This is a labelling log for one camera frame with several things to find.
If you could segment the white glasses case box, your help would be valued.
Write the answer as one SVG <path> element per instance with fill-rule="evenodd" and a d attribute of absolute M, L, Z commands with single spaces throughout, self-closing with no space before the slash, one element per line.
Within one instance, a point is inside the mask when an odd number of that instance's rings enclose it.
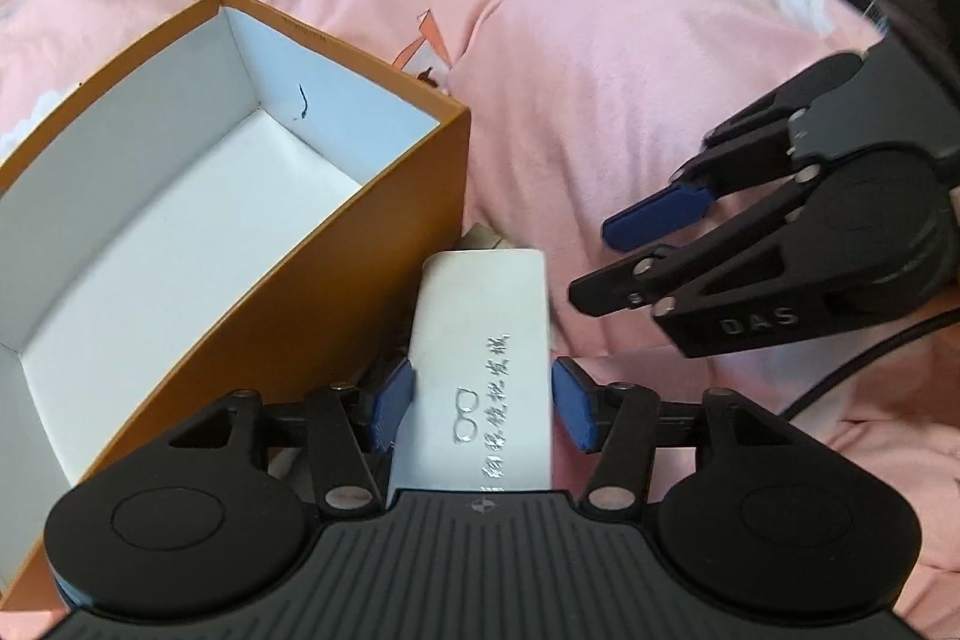
<path fill-rule="evenodd" d="M 543 491 L 551 482 L 544 253 L 451 250 L 423 266 L 413 398 L 389 489 Z"/>

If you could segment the pink cloud print duvet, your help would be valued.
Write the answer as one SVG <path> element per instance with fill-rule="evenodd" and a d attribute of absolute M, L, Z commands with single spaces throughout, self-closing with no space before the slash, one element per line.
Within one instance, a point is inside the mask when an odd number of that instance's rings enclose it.
<path fill-rule="evenodd" d="M 843 0 L 263 0 L 387 62 L 423 44 L 472 111 L 467 223 L 547 257 L 553 294 L 607 262 L 601 222 L 703 133 L 874 28 Z M 2 0 L 2 145 L 195 0 Z"/>

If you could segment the orange cardboard box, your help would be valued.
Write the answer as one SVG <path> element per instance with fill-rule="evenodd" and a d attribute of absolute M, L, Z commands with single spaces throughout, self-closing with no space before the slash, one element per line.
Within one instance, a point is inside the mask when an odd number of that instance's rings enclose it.
<path fill-rule="evenodd" d="M 462 227 L 470 113 L 257 0 L 200 0 L 2 167 L 2 604 L 53 504 L 233 388 L 358 372 Z"/>

